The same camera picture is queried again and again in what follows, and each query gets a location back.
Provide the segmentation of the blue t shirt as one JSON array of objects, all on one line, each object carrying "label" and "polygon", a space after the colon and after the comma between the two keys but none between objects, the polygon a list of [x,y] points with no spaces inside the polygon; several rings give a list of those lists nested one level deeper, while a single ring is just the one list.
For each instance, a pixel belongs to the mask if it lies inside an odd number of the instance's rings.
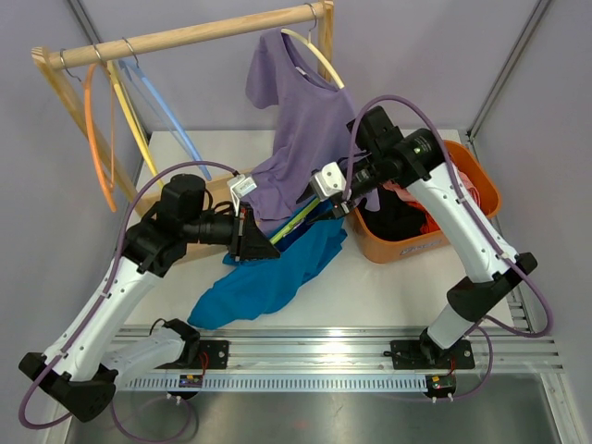
[{"label": "blue t shirt", "polygon": [[325,220],[298,228],[280,242],[278,259],[245,262],[216,281],[198,299],[188,323],[215,330],[237,320],[254,320],[285,307],[299,288],[316,278],[341,252],[343,221]]}]

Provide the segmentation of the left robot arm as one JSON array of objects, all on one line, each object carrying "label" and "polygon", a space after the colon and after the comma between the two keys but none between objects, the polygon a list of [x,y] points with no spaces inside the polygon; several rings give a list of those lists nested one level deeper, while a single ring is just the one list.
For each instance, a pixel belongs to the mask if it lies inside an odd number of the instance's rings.
[{"label": "left robot arm", "polygon": [[64,407],[68,416],[90,422],[130,381],[162,365],[190,368],[200,362],[201,335],[174,318],[146,339],[108,349],[131,312],[191,244],[220,245],[238,260],[277,259],[279,250],[257,227],[251,206],[230,212],[207,209],[204,180],[178,174],[140,222],[119,236],[104,281],[45,351],[28,352],[18,368]]}]

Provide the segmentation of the orange plastic basket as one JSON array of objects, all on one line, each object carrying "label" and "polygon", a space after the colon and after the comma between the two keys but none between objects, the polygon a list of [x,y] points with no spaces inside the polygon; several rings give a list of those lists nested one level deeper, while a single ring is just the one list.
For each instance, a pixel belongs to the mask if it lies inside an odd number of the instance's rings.
[{"label": "orange plastic basket", "polygon": [[[501,206],[497,187],[467,148],[449,140],[445,140],[445,144],[455,166],[476,186],[482,212],[487,218],[492,218]],[[359,250],[367,260],[375,264],[397,262],[450,244],[441,230],[407,240],[382,240],[368,229],[358,209],[347,216],[347,222]]]}]

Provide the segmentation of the wooden clothes rack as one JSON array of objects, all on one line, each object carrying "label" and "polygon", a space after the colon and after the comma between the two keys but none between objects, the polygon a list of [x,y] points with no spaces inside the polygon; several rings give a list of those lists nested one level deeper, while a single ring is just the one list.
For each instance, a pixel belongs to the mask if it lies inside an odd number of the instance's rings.
[{"label": "wooden clothes rack", "polygon": [[[312,3],[316,6],[317,14],[322,16],[320,3]],[[227,18],[203,24],[191,25],[169,31],[159,31],[129,38],[136,55],[149,54],[157,51],[172,49],[189,44],[208,42],[226,37],[241,35],[254,31],[264,31],[279,26],[285,28],[291,24],[303,23],[313,20],[311,10],[307,5],[291,6],[287,8],[261,12],[236,18]],[[64,51],[65,64],[68,70],[71,68],[86,67],[94,63],[105,63],[120,58],[131,56],[128,47],[122,38],[99,44],[91,44],[83,47]],[[45,77],[47,83],[53,88],[55,94],[67,109],[72,120],[80,132],[87,139],[84,125],[76,111],[80,109],[83,94],[78,94],[62,68],[58,52],[51,52],[44,46],[31,50],[34,64]],[[109,142],[101,140],[101,145],[109,154]],[[143,199],[135,189],[127,172],[116,157],[117,178],[116,185],[123,191],[131,203],[130,209],[139,216],[148,211],[148,201]]]}]

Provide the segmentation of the aluminium mounting rail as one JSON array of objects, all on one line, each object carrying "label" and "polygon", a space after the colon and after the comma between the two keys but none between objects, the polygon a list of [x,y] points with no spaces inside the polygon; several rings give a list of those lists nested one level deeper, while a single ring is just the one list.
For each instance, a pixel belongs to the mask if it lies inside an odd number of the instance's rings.
[{"label": "aluminium mounting rail", "polygon": [[469,346],[453,363],[437,369],[412,363],[408,342],[419,337],[442,307],[373,302],[360,325],[352,322],[363,309],[357,305],[332,317],[331,326],[325,327],[310,325],[303,308],[295,305],[256,321],[205,330],[201,355],[190,368],[163,364],[124,389],[189,394],[390,392],[459,399],[476,394],[494,375],[549,379],[563,374],[555,341],[526,338],[522,305],[506,301],[499,313],[516,322],[519,335],[485,324],[470,334]]}]

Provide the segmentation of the cream clothes hanger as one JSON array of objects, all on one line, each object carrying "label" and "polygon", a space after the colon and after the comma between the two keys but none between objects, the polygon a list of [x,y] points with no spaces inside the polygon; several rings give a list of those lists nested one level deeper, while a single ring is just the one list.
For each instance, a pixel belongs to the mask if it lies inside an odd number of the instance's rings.
[{"label": "cream clothes hanger", "polygon": [[333,67],[333,39],[334,39],[334,6],[332,2],[321,1],[319,3],[323,12],[322,16],[317,14],[316,6],[306,3],[313,15],[314,25],[308,30],[306,36],[288,28],[282,28],[282,34],[295,39],[301,43],[317,61],[318,74],[327,81],[332,81],[340,90],[345,84]]}]

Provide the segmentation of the lavender t shirt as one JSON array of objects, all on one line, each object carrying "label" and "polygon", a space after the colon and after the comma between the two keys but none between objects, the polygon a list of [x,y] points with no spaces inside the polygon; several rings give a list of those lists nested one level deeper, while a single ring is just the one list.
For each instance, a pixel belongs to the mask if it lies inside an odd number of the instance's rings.
[{"label": "lavender t shirt", "polygon": [[348,154],[355,111],[348,91],[321,77],[279,29],[260,36],[245,93],[256,108],[277,109],[272,155],[252,170],[256,189],[244,198],[272,232],[302,207],[313,172]]}]

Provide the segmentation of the black t shirt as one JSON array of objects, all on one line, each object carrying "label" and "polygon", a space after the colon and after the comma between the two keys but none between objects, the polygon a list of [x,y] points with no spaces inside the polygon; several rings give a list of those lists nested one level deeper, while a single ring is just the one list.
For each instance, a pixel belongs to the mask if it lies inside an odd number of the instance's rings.
[{"label": "black t shirt", "polygon": [[428,216],[421,204],[404,202],[395,191],[379,188],[380,208],[360,210],[368,230],[383,241],[405,241],[430,232]]}]

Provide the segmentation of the wooden tray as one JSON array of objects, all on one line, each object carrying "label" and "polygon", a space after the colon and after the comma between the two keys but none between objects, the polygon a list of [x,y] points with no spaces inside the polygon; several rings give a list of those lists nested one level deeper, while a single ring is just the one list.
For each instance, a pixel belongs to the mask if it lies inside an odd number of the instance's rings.
[{"label": "wooden tray", "polygon": [[221,245],[228,249],[235,216],[233,206],[224,202],[226,209],[222,210],[213,202],[201,177],[177,174],[141,221],[128,228],[123,255],[141,271],[164,274],[186,256],[190,244]]}]

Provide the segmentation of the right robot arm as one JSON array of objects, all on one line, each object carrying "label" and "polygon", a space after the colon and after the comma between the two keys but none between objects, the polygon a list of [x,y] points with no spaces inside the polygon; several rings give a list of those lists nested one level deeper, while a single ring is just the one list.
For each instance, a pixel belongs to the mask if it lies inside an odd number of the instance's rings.
[{"label": "right robot arm", "polygon": [[328,201],[321,220],[347,215],[357,199],[392,180],[435,219],[461,259],[465,277],[447,293],[437,319],[407,344],[393,344],[394,368],[462,368],[465,335],[537,267],[493,228],[470,193],[441,138],[430,129],[403,136],[384,108],[375,106],[348,125],[364,157],[350,166],[331,162],[315,171],[300,200]]}]

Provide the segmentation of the light blue clothes hanger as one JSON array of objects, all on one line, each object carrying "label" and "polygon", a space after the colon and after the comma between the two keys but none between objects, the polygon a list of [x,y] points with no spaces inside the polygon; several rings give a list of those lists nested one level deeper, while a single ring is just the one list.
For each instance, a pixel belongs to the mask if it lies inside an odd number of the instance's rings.
[{"label": "light blue clothes hanger", "polygon": [[132,89],[143,99],[149,106],[158,121],[165,127],[165,129],[173,136],[184,152],[193,161],[202,161],[198,149],[193,143],[187,131],[182,127],[179,120],[169,107],[163,96],[155,88],[147,75],[142,71],[139,65],[138,57],[125,37],[122,38],[125,45],[128,47],[134,62],[129,62],[126,59],[120,58],[117,64],[124,76],[128,79]]}]

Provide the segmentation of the orange t shirt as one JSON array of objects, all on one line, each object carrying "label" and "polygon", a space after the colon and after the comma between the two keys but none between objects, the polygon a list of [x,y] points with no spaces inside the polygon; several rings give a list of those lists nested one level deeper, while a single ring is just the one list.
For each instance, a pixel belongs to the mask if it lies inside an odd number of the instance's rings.
[{"label": "orange t shirt", "polygon": [[425,213],[425,223],[421,226],[420,231],[422,234],[439,231],[438,223],[430,214]]}]

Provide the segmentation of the green clothes hanger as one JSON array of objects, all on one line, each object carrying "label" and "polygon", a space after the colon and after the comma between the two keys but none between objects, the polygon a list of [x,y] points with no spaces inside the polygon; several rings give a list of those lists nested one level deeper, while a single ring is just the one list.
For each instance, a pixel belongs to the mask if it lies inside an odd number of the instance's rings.
[{"label": "green clothes hanger", "polygon": [[276,244],[287,235],[289,235],[295,228],[297,228],[308,215],[315,210],[320,204],[318,198],[314,198],[308,203],[299,213],[292,217],[281,229],[279,229],[269,240],[272,244]]}]

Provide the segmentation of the yellow clothes hanger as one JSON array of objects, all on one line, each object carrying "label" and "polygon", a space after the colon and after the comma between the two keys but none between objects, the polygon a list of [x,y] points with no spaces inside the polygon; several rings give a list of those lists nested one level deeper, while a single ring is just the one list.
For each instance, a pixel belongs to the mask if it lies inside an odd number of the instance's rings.
[{"label": "yellow clothes hanger", "polygon": [[145,165],[148,166],[149,171],[155,177],[158,170],[154,163],[152,153],[148,147],[147,136],[142,128],[138,115],[130,100],[130,95],[125,87],[124,81],[119,74],[119,70],[113,61],[105,62],[105,69],[109,76],[111,86],[115,92],[115,96],[119,102],[123,115],[128,123],[129,130],[137,144],[137,147],[142,155]]}]

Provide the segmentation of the orange clothes hanger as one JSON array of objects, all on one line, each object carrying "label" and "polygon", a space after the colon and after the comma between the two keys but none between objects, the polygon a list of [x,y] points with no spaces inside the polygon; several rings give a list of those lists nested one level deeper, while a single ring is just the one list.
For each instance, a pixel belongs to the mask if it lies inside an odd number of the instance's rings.
[{"label": "orange clothes hanger", "polygon": [[[60,63],[64,71],[70,77],[74,77],[68,70],[64,59],[64,48],[59,50]],[[101,140],[105,140],[101,131],[96,128],[96,123],[93,116],[93,75],[95,70],[101,67],[105,78],[109,82],[109,100],[110,100],[110,140],[109,150],[102,147]],[[90,64],[87,70],[85,80],[81,80],[75,76],[82,86],[83,100],[80,102],[80,109],[76,111],[76,115],[80,117],[84,125],[84,131],[89,144],[93,167],[99,186],[105,197],[105,201],[112,213],[117,210],[117,205],[114,198],[114,190],[116,186],[117,170],[116,170],[116,155],[115,155],[115,139],[116,139],[116,122],[115,122],[115,100],[116,92],[114,88],[113,78],[111,77],[107,65],[103,62]]]}]

